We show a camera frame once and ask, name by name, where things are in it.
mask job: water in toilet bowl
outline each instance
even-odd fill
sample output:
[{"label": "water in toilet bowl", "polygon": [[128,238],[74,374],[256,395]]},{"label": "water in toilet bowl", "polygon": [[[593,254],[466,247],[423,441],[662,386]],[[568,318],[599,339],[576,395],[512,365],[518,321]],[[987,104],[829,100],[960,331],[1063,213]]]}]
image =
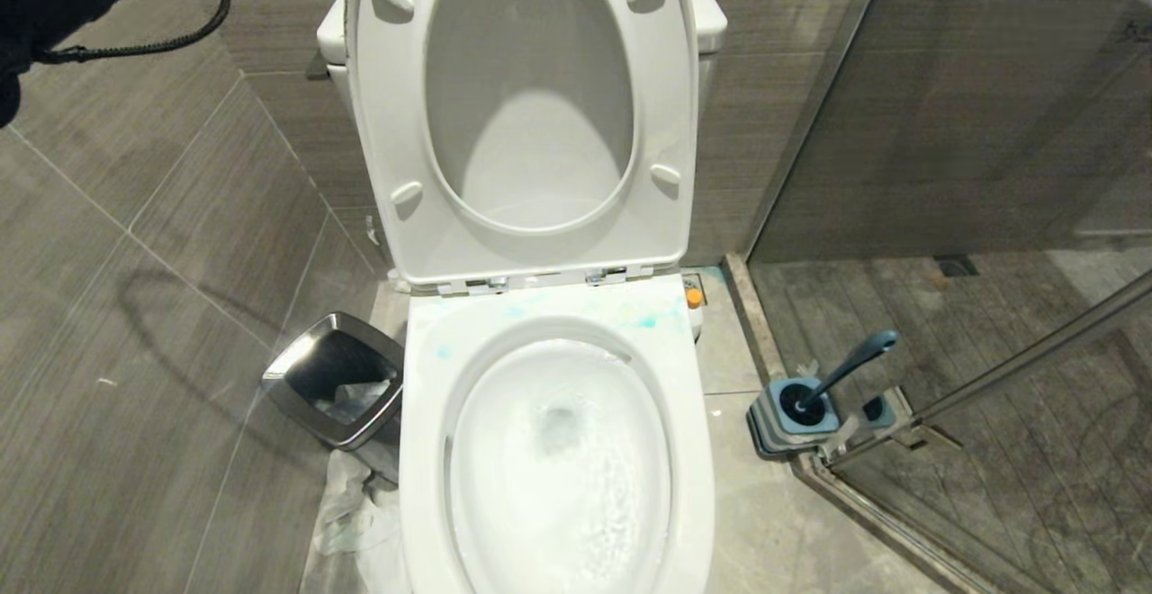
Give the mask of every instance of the water in toilet bowl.
[{"label": "water in toilet bowl", "polygon": [[453,439],[453,526],[473,589],[649,591],[669,478],[659,411],[626,357],[563,340],[510,352]]}]

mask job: white toilet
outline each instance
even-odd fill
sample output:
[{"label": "white toilet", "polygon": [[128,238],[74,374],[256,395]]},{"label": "white toilet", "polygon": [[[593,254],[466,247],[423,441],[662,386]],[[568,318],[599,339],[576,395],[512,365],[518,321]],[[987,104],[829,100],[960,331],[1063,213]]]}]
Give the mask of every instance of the white toilet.
[{"label": "white toilet", "polygon": [[321,45],[415,289],[415,592],[703,593],[712,455],[676,262],[715,1],[346,8]]}]

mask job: stainless steel trash can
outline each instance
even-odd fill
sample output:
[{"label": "stainless steel trash can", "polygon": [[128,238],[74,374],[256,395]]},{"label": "stainless steel trash can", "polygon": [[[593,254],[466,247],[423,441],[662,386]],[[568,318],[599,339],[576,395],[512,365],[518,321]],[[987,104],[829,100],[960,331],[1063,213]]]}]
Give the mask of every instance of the stainless steel trash can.
[{"label": "stainless steel trash can", "polygon": [[328,447],[400,482],[404,349],[347,312],[332,312],[264,372],[267,396]]}]

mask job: shower floor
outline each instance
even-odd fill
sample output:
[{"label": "shower floor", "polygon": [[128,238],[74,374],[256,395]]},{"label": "shower floor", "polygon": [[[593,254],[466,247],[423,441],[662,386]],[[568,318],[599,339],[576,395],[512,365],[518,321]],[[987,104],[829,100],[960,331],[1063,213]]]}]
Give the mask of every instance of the shower floor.
[{"label": "shower floor", "polygon": [[[870,332],[896,328],[884,359],[839,386],[855,406],[901,386],[923,409],[1081,314],[1152,267],[1124,252],[972,254],[946,277],[931,258],[752,262],[791,375],[826,373]],[[945,538],[1009,591],[1152,591],[1152,315],[940,427],[962,443],[896,443],[843,477]],[[1026,573],[1032,581],[1020,578]]]}]

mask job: toilet seat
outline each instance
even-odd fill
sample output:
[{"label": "toilet seat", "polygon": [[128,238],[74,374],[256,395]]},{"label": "toilet seat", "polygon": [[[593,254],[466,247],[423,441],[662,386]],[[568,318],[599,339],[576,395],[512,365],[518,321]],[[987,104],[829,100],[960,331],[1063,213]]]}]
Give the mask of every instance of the toilet seat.
[{"label": "toilet seat", "polygon": [[690,0],[347,2],[351,101],[404,279],[465,294],[683,257]]},{"label": "toilet seat", "polygon": [[[533,553],[536,543],[546,542],[550,538],[547,533],[532,542],[528,540],[531,530],[523,533],[518,528],[505,530],[507,533],[501,536],[503,546],[495,548],[507,557],[503,564],[490,564],[485,569],[483,565],[477,568],[477,561],[462,558],[461,554],[479,549],[469,544],[467,531],[460,533],[461,518],[476,516],[462,510],[467,509],[468,502],[454,500],[452,482],[457,477],[450,474],[467,463],[454,457],[454,451],[467,450],[456,439],[457,426],[461,422],[467,425],[469,406],[486,405],[485,402],[470,402],[470,398],[483,393],[485,381],[493,380],[491,370],[500,368],[501,361],[524,349],[531,351],[532,344],[551,341],[588,344],[589,349],[601,352],[606,364],[616,364],[617,368],[626,365],[627,372],[634,372],[643,382],[643,391],[651,398],[652,411],[660,425],[659,442],[664,443],[666,451],[667,474],[632,475],[631,483],[652,483],[655,485],[653,488],[630,493],[628,488],[622,488],[626,493],[620,500],[623,502],[643,503],[649,496],[661,500],[658,510],[647,513],[647,517],[637,515],[639,520],[634,528],[617,533],[620,536],[632,534],[629,541],[621,542],[624,547],[622,551],[632,550],[632,559],[604,568],[607,573],[600,574],[602,578],[599,581],[604,589],[585,587],[573,591],[700,594],[712,555],[712,455],[679,274],[599,289],[551,287],[463,299],[438,296],[412,298],[404,364],[400,500],[404,555],[414,591],[417,594],[516,594],[532,591],[531,586],[536,584],[531,580],[533,574],[559,580],[560,577],[554,573],[541,576],[533,572],[539,565],[530,563],[538,555]],[[491,394],[500,394],[500,390]],[[543,398],[541,402],[551,401]],[[531,411],[539,404],[526,402],[524,405]],[[515,425],[510,425],[509,429],[515,431]],[[652,441],[649,433],[638,436],[644,437],[638,443],[641,447]],[[513,448],[518,441],[525,440],[514,434],[507,437],[501,435],[497,441],[479,443],[479,447]],[[509,454],[514,455],[514,451],[509,450]],[[499,480],[532,472],[521,470],[509,475],[495,470],[500,459],[491,459],[491,464],[493,471],[490,479],[498,480],[497,490],[502,488]],[[615,465],[624,467],[619,462]],[[407,488],[406,485],[410,483],[422,487]],[[515,486],[513,483],[509,487],[513,490],[506,494],[515,496]],[[529,497],[539,493],[525,492],[522,495]],[[485,500],[485,503],[497,505],[491,500]],[[508,511],[508,515],[511,519],[515,511]],[[659,524],[649,527],[645,520]],[[517,542],[518,533],[521,541]],[[487,534],[485,539],[491,541],[493,536]],[[522,585],[523,589],[509,587],[507,580],[500,580],[505,573],[501,566],[507,565],[523,570],[516,576],[524,580],[511,581]],[[569,566],[578,571],[579,557],[575,557]]]}]

